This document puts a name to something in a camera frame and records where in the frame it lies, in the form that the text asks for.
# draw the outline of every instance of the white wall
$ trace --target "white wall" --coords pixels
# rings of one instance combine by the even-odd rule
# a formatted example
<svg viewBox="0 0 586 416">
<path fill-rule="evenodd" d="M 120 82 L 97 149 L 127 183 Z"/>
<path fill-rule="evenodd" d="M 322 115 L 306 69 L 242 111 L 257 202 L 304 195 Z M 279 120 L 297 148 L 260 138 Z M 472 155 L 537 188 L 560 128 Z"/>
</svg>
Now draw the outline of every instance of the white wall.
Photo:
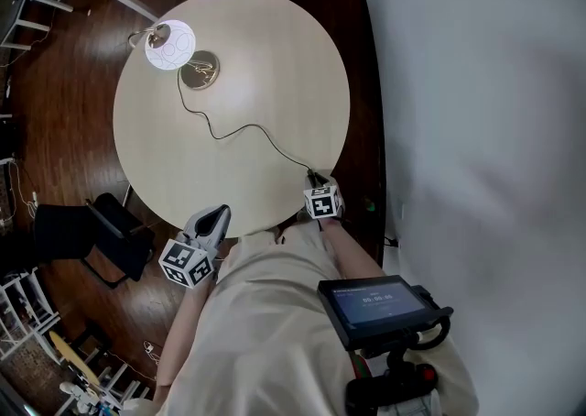
<svg viewBox="0 0 586 416">
<path fill-rule="evenodd" d="M 368 6 L 401 267 L 456 310 L 483 416 L 570 414 L 586 394 L 586 0 Z"/>
</svg>

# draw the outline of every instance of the wooden tabletop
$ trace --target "wooden tabletop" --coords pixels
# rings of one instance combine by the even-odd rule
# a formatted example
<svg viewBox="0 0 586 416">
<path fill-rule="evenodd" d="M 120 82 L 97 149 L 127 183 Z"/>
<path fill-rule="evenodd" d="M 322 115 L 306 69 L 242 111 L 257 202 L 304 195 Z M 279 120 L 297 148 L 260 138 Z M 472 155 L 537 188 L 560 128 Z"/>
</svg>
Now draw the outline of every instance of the wooden tabletop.
<svg viewBox="0 0 586 416">
<path fill-rule="evenodd" d="M 248 123 L 265 127 L 290 157 L 331 170 L 348 130 L 350 93 L 328 33 L 288 0 L 189 0 L 161 20 L 191 26 L 196 49 L 220 59 L 216 82 L 201 91 L 181 83 L 186 106 L 208 114 L 216 136 Z M 256 127 L 216 141 L 205 119 L 188 113 L 177 72 L 132 52 L 114 101 L 114 141 L 138 196 L 183 228 L 196 212 L 228 204 L 228 236 L 279 224 L 304 204 L 307 169 L 283 158 Z"/>
</svg>

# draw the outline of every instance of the handheld device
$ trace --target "handheld device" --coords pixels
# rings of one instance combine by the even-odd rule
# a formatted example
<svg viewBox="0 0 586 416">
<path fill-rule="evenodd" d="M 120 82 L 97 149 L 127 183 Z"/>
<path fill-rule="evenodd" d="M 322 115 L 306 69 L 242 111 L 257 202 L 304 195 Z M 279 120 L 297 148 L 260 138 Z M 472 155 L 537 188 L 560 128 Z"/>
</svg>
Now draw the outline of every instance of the handheld device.
<svg viewBox="0 0 586 416">
<path fill-rule="evenodd" d="M 451 307 L 440 308 L 423 287 L 411 287 L 400 276 L 323 280 L 318 296 L 347 351 L 361 349 L 365 358 L 388 353 L 382 376 L 347 385 L 350 416 L 376 414 L 380 406 L 427 395 L 437 386 L 433 366 L 415 366 L 403 358 L 408 349 L 426 350 L 443 342 L 450 331 Z M 438 325 L 431 340 L 420 341 L 422 332 Z"/>
</svg>

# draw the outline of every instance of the floor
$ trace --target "floor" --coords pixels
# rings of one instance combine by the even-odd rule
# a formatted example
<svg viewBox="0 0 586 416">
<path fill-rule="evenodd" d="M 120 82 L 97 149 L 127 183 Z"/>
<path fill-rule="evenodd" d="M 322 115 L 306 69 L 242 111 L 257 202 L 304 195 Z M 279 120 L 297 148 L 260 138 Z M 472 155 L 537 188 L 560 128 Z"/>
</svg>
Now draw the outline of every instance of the floor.
<svg viewBox="0 0 586 416">
<path fill-rule="evenodd" d="M 185 0 L 143 0 L 160 14 Z M 348 137 L 334 171 L 347 202 L 349 231 L 382 261 L 385 220 L 385 166 L 382 107 L 374 43 L 363 0 L 291 0 L 314 15 L 330 33 L 346 66 L 351 91 Z M 26 141 L 21 157 L 42 203 L 81 204 L 111 192 L 122 201 L 127 186 L 114 147 L 112 112 L 118 77 L 130 53 L 126 37 L 147 20 L 114 0 L 66 0 L 76 11 L 58 11 L 49 37 L 19 59 L 12 69 L 10 106 L 22 122 Z M 52 9 L 33 5 L 28 19 L 49 23 Z M 22 33 L 19 39 L 32 39 Z M 134 196 L 129 205 L 146 223 L 157 217 Z M 19 206 L 17 224 L 29 224 Z M 154 227 L 161 248 L 176 229 Z M 108 278 L 119 274 L 107 260 L 91 262 Z M 42 268 L 46 291 L 73 338 L 85 319 L 102 326 L 113 351 L 139 371 L 154 376 L 156 367 L 143 340 L 163 345 L 184 290 L 166 280 L 156 261 L 139 282 L 107 290 L 76 261 Z"/>
</svg>

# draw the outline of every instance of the lamp base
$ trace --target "lamp base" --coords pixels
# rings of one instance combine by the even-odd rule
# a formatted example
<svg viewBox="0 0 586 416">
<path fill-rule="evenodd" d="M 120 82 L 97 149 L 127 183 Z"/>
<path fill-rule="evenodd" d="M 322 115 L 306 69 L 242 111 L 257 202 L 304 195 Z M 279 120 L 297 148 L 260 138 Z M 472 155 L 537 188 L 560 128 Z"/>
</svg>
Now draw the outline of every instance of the lamp base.
<svg viewBox="0 0 586 416">
<path fill-rule="evenodd" d="M 203 90 L 212 85 L 220 73 L 220 60 L 211 51 L 195 51 L 181 67 L 181 80 L 191 90 Z"/>
</svg>

